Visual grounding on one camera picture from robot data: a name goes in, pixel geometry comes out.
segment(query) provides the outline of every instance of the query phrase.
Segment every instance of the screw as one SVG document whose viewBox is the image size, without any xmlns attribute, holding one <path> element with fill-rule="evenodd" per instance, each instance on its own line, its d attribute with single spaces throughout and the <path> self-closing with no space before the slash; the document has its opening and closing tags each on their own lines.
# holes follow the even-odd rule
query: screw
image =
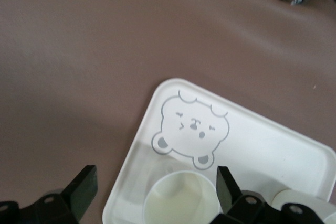
<svg viewBox="0 0 336 224">
<path fill-rule="evenodd" d="M 45 204 L 48 204 L 48 203 L 51 203 L 51 202 L 53 202 L 54 201 L 54 198 L 52 197 L 52 196 L 50 196 L 50 197 L 48 197 L 48 198 L 46 198 L 45 200 L 44 200 L 44 203 Z"/>
<path fill-rule="evenodd" d="M 255 205 L 257 203 L 257 200 L 254 197 L 248 196 L 245 198 L 246 202 L 251 204 L 251 205 Z"/>
<path fill-rule="evenodd" d="M 289 207 L 289 209 L 294 213 L 294 214 L 302 214 L 303 213 L 303 210 L 300 208 L 300 207 L 298 207 L 298 206 L 296 206 L 296 205 L 291 205 L 290 207 Z"/>
<path fill-rule="evenodd" d="M 7 209 L 8 209 L 8 205 L 0 206 L 0 212 L 1 211 L 6 211 Z"/>
</svg>

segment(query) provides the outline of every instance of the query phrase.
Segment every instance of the brown table surface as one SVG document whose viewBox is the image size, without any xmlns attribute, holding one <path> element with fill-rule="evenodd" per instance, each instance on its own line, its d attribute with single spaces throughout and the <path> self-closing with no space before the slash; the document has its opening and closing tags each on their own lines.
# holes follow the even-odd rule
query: brown table surface
<svg viewBox="0 0 336 224">
<path fill-rule="evenodd" d="M 335 42 L 333 0 L 0 0 L 0 201 L 27 206 L 96 164 L 81 223 L 102 223 L 174 77 L 336 149 Z"/>
</svg>

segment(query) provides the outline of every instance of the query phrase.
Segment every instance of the cartoon bear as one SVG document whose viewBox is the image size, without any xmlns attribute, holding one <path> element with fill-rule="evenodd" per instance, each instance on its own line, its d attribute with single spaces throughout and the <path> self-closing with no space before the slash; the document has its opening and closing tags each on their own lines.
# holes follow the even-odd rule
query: cartoon bear
<svg viewBox="0 0 336 224">
<path fill-rule="evenodd" d="M 161 130 L 152 138 L 161 155 L 171 151 L 192 158 L 197 169 L 214 163 L 214 151 L 229 134 L 227 113 L 217 114 L 211 104 L 197 98 L 183 99 L 181 92 L 168 98 L 161 108 Z"/>
</svg>

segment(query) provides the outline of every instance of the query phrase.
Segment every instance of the white tray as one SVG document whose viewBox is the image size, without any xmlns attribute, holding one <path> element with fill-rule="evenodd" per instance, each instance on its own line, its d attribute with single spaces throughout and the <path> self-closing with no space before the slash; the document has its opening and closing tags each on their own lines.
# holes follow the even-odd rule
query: white tray
<svg viewBox="0 0 336 224">
<path fill-rule="evenodd" d="M 103 211 L 104 224 L 141 224 L 152 173 L 178 161 L 216 182 L 228 166 L 242 190 L 271 202 L 294 189 L 329 201 L 335 152 L 182 79 L 155 91 Z"/>
</svg>

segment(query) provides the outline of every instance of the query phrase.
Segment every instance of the bear ear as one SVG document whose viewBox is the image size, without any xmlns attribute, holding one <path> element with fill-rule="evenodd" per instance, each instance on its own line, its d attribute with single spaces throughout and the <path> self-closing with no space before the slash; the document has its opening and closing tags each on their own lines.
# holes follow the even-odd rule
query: bear ear
<svg viewBox="0 0 336 224">
<path fill-rule="evenodd" d="M 214 163 L 214 154 L 210 153 L 201 157 L 193 157 L 194 166 L 199 170 L 206 170 Z"/>
<path fill-rule="evenodd" d="M 197 97 L 194 96 L 193 94 L 191 93 L 188 93 L 188 92 L 182 92 L 181 90 L 178 91 L 179 93 L 179 97 L 181 98 L 182 101 L 184 102 L 187 102 L 187 103 L 192 103 L 192 102 L 195 102 L 197 101 Z"/>
<path fill-rule="evenodd" d="M 227 113 L 228 113 L 224 108 L 216 106 L 216 105 L 211 105 L 210 109 L 211 109 L 211 112 L 215 116 L 218 116 L 218 117 L 221 117 L 221 118 L 225 117 L 227 115 Z"/>
<path fill-rule="evenodd" d="M 162 132 L 158 132 L 153 136 L 152 139 L 153 150 L 161 155 L 168 154 L 172 151 L 172 148 L 168 145 Z"/>
</svg>

